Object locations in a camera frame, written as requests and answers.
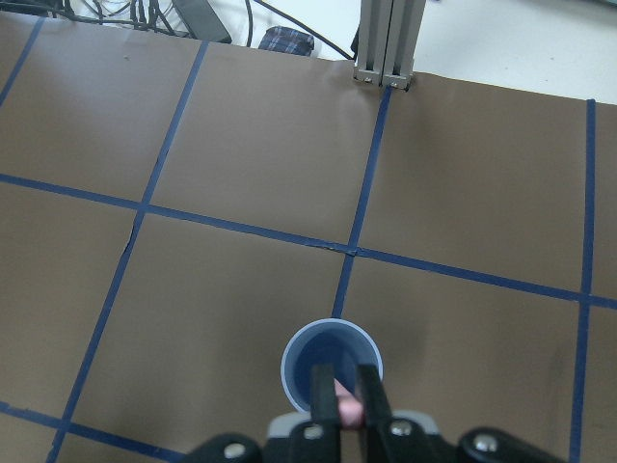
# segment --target black cable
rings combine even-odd
[[[137,22],[137,9],[135,8],[136,2],[137,0],[131,0],[130,18],[131,18],[131,21],[133,22]]]
[[[164,14],[164,15],[169,14],[173,8],[174,8],[174,2],[170,2],[170,4],[167,6],[165,11],[162,12],[162,14]]]
[[[144,0],[138,0],[137,5],[139,6],[139,22],[147,23],[146,21],[146,10],[144,10]]]
[[[100,3],[98,2],[98,0],[93,0],[94,4],[96,5],[96,15],[98,16],[98,23],[102,24],[103,22],[103,17],[105,17],[105,14],[103,14],[103,9],[100,6]]]
[[[293,22],[296,26],[299,26],[301,28],[303,28],[305,31],[307,31],[309,34],[313,34],[315,37],[317,37],[318,39],[320,39],[321,41],[323,41],[324,43],[326,43],[332,50],[337,51],[338,53],[340,53],[340,55],[342,55],[343,57],[345,57],[345,59],[347,60],[352,60],[353,57],[347,53],[345,50],[343,50],[342,48],[340,48],[339,46],[337,46],[336,44],[332,43],[331,41],[329,41],[328,39],[326,39],[324,36],[322,36],[321,34],[319,34],[318,32],[314,31],[313,29],[311,29],[310,27],[308,27],[306,24],[304,24],[303,22],[300,22],[298,19],[296,19],[295,17],[290,16],[287,13],[282,12],[281,10],[276,9],[275,7],[273,7],[272,5],[270,5],[269,3],[264,2],[263,0],[253,0],[255,3],[257,3],[258,5],[261,5],[264,8],[267,8],[268,10],[270,10],[272,13],[274,14],[278,14],[280,17],[284,17],[285,19],[287,19],[288,21]]]
[[[62,7],[62,0],[56,0],[54,2],[54,8],[61,8]],[[58,17],[55,13],[51,14],[52,17]]]
[[[122,5],[122,8],[120,8],[120,9],[118,9],[118,10],[112,12],[112,13],[107,14],[107,16],[108,17],[116,16],[117,14],[122,13],[124,10],[126,10],[128,7],[130,7],[130,5],[131,5],[130,2],[125,3],[124,5]]]
[[[154,8],[156,9],[156,17],[160,17],[161,21],[163,21],[163,24],[165,24],[165,27],[169,31],[170,35],[175,36],[176,33],[174,31],[174,28],[172,28],[172,25],[169,23],[169,21],[165,17],[165,14],[161,12],[161,7],[158,3],[158,0],[155,0]]]
[[[97,10],[95,10],[95,9],[94,9],[94,8],[90,5],[90,3],[88,3],[86,0],[81,0],[81,3],[83,3],[84,5],[86,5],[86,8],[87,8],[88,10],[90,10],[90,13],[98,15],[98,11],[97,11]]]
[[[11,3],[11,2],[6,2],[4,0],[0,0],[0,6],[6,6],[6,7],[21,7],[21,8],[28,8],[30,10],[36,11],[36,12],[49,12],[49,13],[55,13],[55,14],[59,14],[60,16],[64,16],[67,19],[70,19],[71,21],[75,21],[75,22],[86,22],[88,24],[98,24],[99,20],[98,19],[94,19],[93,17],[85,17],[85,16],[80,16],[78,14],[72,14],[69,13],[65,10],[60,10],[57,8],[52,8],[46,5],[42,5],[39,4],[37,2],[33,2],[31,0],[20,0],[23,2],[27,2],[27,4],[25,3]],[[165,29],[161,29],[159,27],[149,27],[147,25],[144,24],[140,24],[139,22],[136,21],[127,21],[124,19],[103,19],[103,24],[126,24],[129,26],[134,26],[134,27],[140,27],[140,28],[145,28],[145,29],[151,29],[151,30],[155,30],[156,32],[160,32],[162,34],[166,34],[168,36],[174,35],[172,33],[170,33],[169,31],[166,31]]]
[[[244,0],[247,4],[247,15],[249,16],[249,36],[247,37],[247,47],[251,47],[253,41],[253,9],[251,8],[251,0]]]
[[[154,6],[155,4],[156,0],[148,0],[148,27],[156,24],[158,14],[156,12],[156,7]]]

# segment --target blue tape line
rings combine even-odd
[[[88,373],[90,372],[90,368],[94,360],[94,354],[98,349],[98,345],[103,336],[105,325],[107,324],[107,320],[109,319],[109,315],[116,300],[116,296],[118,295],[118,290],[120,289],[121,281],[124,277],[124,272],[126,271],[126,266],[128,265],[128,261],[130,260],[131,253],[133,252],[133,248],[135,246],[135,240],[137,239],[139,230],[142,226],[142,223],[144,222],[144,215],[145,213],[143,211],[139,211],[135,216],[131,236],[128,240],[126,247],[124,248],[124,252],[120,257],[118,266],[116,267],[114,278],[112,279],[112,283],[109,287],[109,290],[107,291],[107,296],[105,297],[103,308],[100,312],[100,315],[98,316],[98,321],[96,322],[96,325],[94,327],[93,335],[90,339],[90,342],[88,343],[86,354],[84,355],[81,367],[79,368],[79,372],[77,373],[77,378],[75,379],[73,387],[70,391],[70,395],[68,396],[67,405],[65,406],[65,411],[62,415],[62,425],[58,428],[58,431],[56,432],[56,435],[54,436],[54,440],[52,442],[51,450],[47,454],[47,463],[54,463],[58,458],[58,454],[60,453],[60,448],[65,440],[65,436],[70,425],[70,420],[75,413],[77,402],[79,401],[79,397],[81,396],[84,385],[86,384],[86,379],[88,377]]]
[[[336,288],[335,303],[332,308],[332,318],[341,318],[343,315],[345,298],[347,297],[347,288],[349,287],[351,271],[354,266],[354,256],[357,253],[356,248],[358,247],[360,234],[362,233],[362,225],[364,224],[364,217],[366,216],[366,209],[368,208],[368,198],[370,197],[370,190],[373,186],[375,171],[377,170],[377,160],[379,159],[379,151],[382,145],[382,138],[384,136],[384,127],[386,126],[386,120],[388,118],[388,108],[391,95],[392,88],[386,87],[379,104],[377,120],[375,121],[375,128],[373,129],[373,139],[370,144],[368,159],[366,160],[366,168],[364,169],[364,178],[360,189],[360,197],[358,198],[358,206],[356,207],[356,215],[354,216],[354,224],[349,233],[349,251],[347,252],[347,256],[345,256],[345,261],[343,262],[343,266],[340,270],[340,278],[338,280],[338,287]]]
[[[48,191],[51,193],[71,196],[73,198],[84,199],[88,201],[94,201],[97,203],[116,205],[118,207],[139,210],[143,208],[141,203],[137,203],[122,198],[113,196],[100,195],[92,193],[90,191],[79,190],[76,188],[69,188],[66,186],[59,186],[52,183],[45,183],[37,180],[30,180],[22,177],[7,176],[0,174],[0,182],[6,182],[26,188],[33,188],[36,190]],[[442,275],[454,276],[464,280],[473,280],[479,283],[487,283],[494,286],[509,287],[515,290],[523,292],[531,292],[534,294],[541,294],[556,299],[562,299],[567,301],[578,301],[587,303],[592,306],[603,307],[606,309],[617,310],[617,300],[608,297],[602,297],[597,295],[577,293],[568,291],[565,289],[559,289],[551,286],[535,285],[531,283],[521,282],[518,280],[510,280],[499,277],[497,275],[484,274],[480,272],[473,272],[463,268],[451,267],[448,265],[442,265],[434,262],[428,262],[425,260],[408,258],[405,256],[398,256],[389,253],[383,253],[371,249],[353,248],[346,244],[336,243],[333,241],[326,241],[318,238],[311,238],[302,236],[299,234],[287,233],[284,231],[276,231],[271,229],[264,229],[263,227],[256,227],[247,224],[241,224],[238,222],[232,222],[224,219],[217,219],[206,215],[195,214],[192,212],[185,212],[177,209],[170,209],[158,205],[148,205],[145,207],[145,211],[148,214],[160,215],[163,217],[169,217],[179,220],[186,220],[189,222],[195,222],[199,224],[209,225],[219,229],[225,229],[232,232],[242,232],[263,236],[265,238],[275,239],[279,241],[285,241],[288,243],[299,244],[302,246],[310,246],[314,248],[327,249],[338,253],[354,256],[356,254],[363,258],[376,259],[385,262],[394,263],[396,265],[402,265],[405,267],[415,268],[417,270],[424,270]]]
[[[587,137],[585,168],[585,223],[583,236],[582,272],[580,292],[590,294],[594,266],[594,229],[596,208],[596,102],[587,100]],[[570,425],[570,461],[580,461],[582,446],[583,412],[585,403],[585,377],[587,374],[587,349],[589,344],[588,302],[581,303],[578,311],[577,357],[575,361],[575,384],[572,398]]]
[[[589,296],[589,304],[592,306],[604,307],[606,309],[617,310],[617,300],[601,296]]]
[[[62,420],[58,418],[50,417],[44,413],[35,412],[27,408],[15,408],[7,402],[0,402],[0,413],[14,418],[20,418],[27,422],[35,422],[43,426],[54,427],[56,429],[62,425]]]
[[[6,174],[0,174],[0,182],[23,186],[26,188],[32,188],[35,190],[48,191],[49,193],[55,193],[63,196],[71,196],[72,198],[79,198],[81,200],[94,201],[96,203],[116,205],[118,207],[124,207],[127,209],[137,210],[140,207],[140,203],[136,201],[125,200],[123,198],[117,198],[115,196],[101,195],[98,193],[92,193],[90,191],[80,190],[77,188],[70,188],[68,186],[46,183],[44,181],[8,176]]]
[[[26,41],[26,44],[24,45],[23,50],[21,50],[21,54],[19,55],[19,58],[17,58],[17,62],[15,63],[15,66],[13,67],[13,70],[11,71],[9,78],[7,79],[7,83],[4,85],[2,92],[0,92],[0,107],[2,107],[5,100],[7,99],[7,96],[9,95],[9,92],[11,91],[11,88],[13,87],[13,84],[15,83],[15,79],[17,78],[17,75],[21,71],[21,68],[23,68],[23,64],[26,62],[26,58],[28,58],[28,55],[30,54],[32,47],[35,44],[37,37],[39,36],[40,28],[42,27],[42,24],[44,21],[45,19],[43,17],[40,17],[39,19],[37,19],[35,27],[32,29],[32,32],[30,33],[30,37],[28,38],[28,41]]]
[[[594,229],[596,214],[596,101],[587,101],[587,140],[585,168],[585,226],[583,236],[582,277],[580,291],[591,293],[594,264]]]
[[[161,447],[152,446],[143,442],[135,441],[125,437],[111,434],[109,432],[100,431],[82,424],[71,423],[67,431],[69,434],[91,439],[109,446],[118,447],[129,451],[140,453],[152,458],[158,458],[163,461],[175,462],[184,456],[184,453],[179,451],[163,449]]]
[[[373,131],[373,141],[370,145],[368,160],[366,161],[366,169],[364,171],[364,179],[362,181],[362,189],[360,190],[360,199],[358,200],[358,207],[356,208],[354,225],[349,235],[350,246],[356,247],[360,241],[360,233],[362,232],[364,216],[366,215],[366,208],[368,207],[370,189],[373,184],[373,178],[375,178],[375,170],[377,169],[377,159],[379,158],[379,150],[382,144],[382,137],[384,135],[384,127],[388,117],[388,107],[391,94],[392,88],[386,87],[384,94],[382,95],[382,101],[379,105],[377,121],[375,122],[375,129]]]
[[[452,267],[441,263],[429,262],[426,260],[404,258],[394,254],[384,253],[381,251],[373,251],[371,249],[358,249],[358,257],[380,260],[382,262],[394,263],[404,267],[415,268],[417,270],[425,270],[427,272],[438,273],[449,277],[470,280],[473,282],[483,283],[491,286],[506,287],[515,289],[516,291],[530,292],[532,294],[540,294],[542,296],[553,297],[565,301],[577,301],[582,299],[581,294],[567,289],[558,287],[537,285],[535,283],[523,282],[511,278],[499,277],[488,273],[476,272],[465,268]]]
[[[265,238],[276,239],[279,241],[285,241],[287,243],[300,244],[303,246],[310,246],[314,248],[328,249],[339,253],[350,253],[352,248],[344,244],[335,243],[333,241],[325,241],[317,238],[309,238],[307,236],[301,236],[299,234],[287,233],[285,231],[276,231],[271,229],[264,229],[263,227],[256,227],[253,225],[241,224],[238,222],[231,222],[229,220],[217,219],[214,217],[208,217],[206,215],[194,214],[192,212],[184,212],[182,210],[169,209],[160,205],[149,205],[146,211],[151,214],[161,215],[163,217],[170,217],[179,220],[185,220],[188,222],[196,222],[198,224],[209,225],[218,229],[230,230],[232,232],[242,232],[248,234],[255,234],[263,236]]]
[[[146,207],[148,206],[148,202],[152,198],[154,188],[156,187],[156,182],[161,175],[163,165],[165,164],[165,160],[167,158],[167,153],[169,152],[169,147],[174,140],[175,133],[182,117],[182,112],[186,107],[186,103],[190,96],[191,90],[193,89],[193,85],[195,84],[195,79],[197,78],[197,74],[201,67],[201,62],[203,61],[203,56],[205,55],[206,49],[207,43],[202,42],[187,77],[186,83],[184,84],[184,89],[182,90],[182,94],[180,95],[180,99],[175,108],[174,116],[172,117],[172,121],[170,122],[167,134],[165,135],[165,140],[163,141],[163,145],[161,147],[161,150],[159,151],[156,164],[154,166],[154,169],[152,170],[152,173],[150,174],[148,186],[146,187],[146,190],[144,192],[144,197],[140,204],[140,209],[135,215],[135,220],[133,222],[133,230],[131,232],[128,243],[124,248],[124,252],[121,255],[120,261],[118,262],[118,266],[116,267],[116,272],[114,273],[114,278],[107,292],[107,296],[105,297],[103,308],[98,317],[98,321],[96,322],[96,326],[94,327],[93,335],[88,344],[88,348],[86,349],[86,354],[84,355],[84,359],[82,361],[81,367],[79,368],[79,372],[77,373],[77,378],[73,383],[70,396],[68,397],[67,405],[65,406],[65,411],[62,415],[63,425],[56,432],[52,443],[51,451],[47,454],[46,463],[56,462],[56,460],[58,459],[58,454],[60,453],[60,448],[62,447],[65,436],[67,435],[68,429],[70,428],[70,421],[75,412],[79,397],[81,396],[81,393],[83,391],[86,379],[88,377],[88,373],[90,372],[90,368],[94,360],[94,354],[96,353],[100,340],[103,336],[103,331],[105,329],[105,325],[107,324],[107,320],[111,313],[112,307],[114,306],[114,302],[116,301],[116,296],[118,295],[121,281],[126,271],[126,266],[128,265],[131,254],[133,252],[133,248],[135,247],[135,241],[137,240],[139,231],[142,227],[142,224],[144,223]]]
[[[165,160],[167,159],[167,153],[172,146],[172,142],[174,141],[175,133],[177,132],[177,128],[180,125],[180,119],[182,119],[182,114],[186,109],[186,103],[189,100],[189,96],[191,95],[191,91],[193,90],[193,86],[195,85],[195,81],[197,80],[197,74],[200,71],[201,63],[203,62],[203,57],[205,56],[205,52],[208,49],[208,42],[203,41],[200,44],[200,49],[195,56],[195,61],[191,66],[191,70],[189,71],[189,75],[186,79],[186,84],[184,85],[184,89],[182,90],[182,94],[180,95],[180,99],[175,107],[174,116],[172,117],[172,121],[170,122],[170,126],[165,134],[165,139],[163,140],[163,144],[161,145],[161,150],[159,151],[158,158],[156,159],[156,164],[154,165],[154,170],[152,171],[152,175],[150,176],[150,180],[148,185],[146,186],[146,191],[144,191],[144,197],[142,198],[143,204],[149,204],[152,199],[152,195],[154,194],[154,187],[156,186],[156,182],[159,177],[161,177],[161,172],[163,171],[163,166],[165,165]]]
[[[343,267],[340,270],[340,279],[338,280],[338,288],[336,289],[335,304],[332,309],[332,318],[341,318],[343,308],[345,306],[345,298],[347,297],[347,288],[351,279],[351,271],[354,267],[354,256],[345,256]]]
[[[40,424],[42,426],[52,427],[55,429],[65,426],[65,423],[59,418],[45,415],[44,413],[36,412],[30,409],[12,407],[9,403],[2,401],[0,401],[0,413],[24,420],[26,422],[33,422],[35,424]],[[76,436],[85,437],[87,439],[98,441],[109,446],[118,447],[120,449],[135,451],[137,453],[164,461],[177,461],[184,456],[184,453],[180,453],[179,451],[152,446],[150,444],[145,444],[133,439],[127,439],[116,434],[100,431],[81,424],[71,423],[69,426],[65,427],[67,428],[67,432],[70,434],[75,434]]]
[[[585,398],[585,377],[587,370],[587,346],[589,344],[588,304],[580,304],[578,311],[577,356],[575,362],[575,385],[572,399],[572,421],[570,425],[570,462],[580,462],[582,444],[582,418]]]

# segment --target metal bracket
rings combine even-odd
[[[354,78],[409,89],[426,0],[362,0]]]

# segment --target blue cup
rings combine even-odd
[[[384,375],[379,349],[365,330],[338,318],[313,321],[291,338],[281,360],[282,388],[299,412],[310,410],[312,367],[323,364],[334,366],[335,378],[350,392],[358,365],[374,365]]]

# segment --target table surface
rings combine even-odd
[[[262,441],[286,342],[336,316],[449,441],[615,461],[617,107],[17,14],[0,41],[0,460]]]

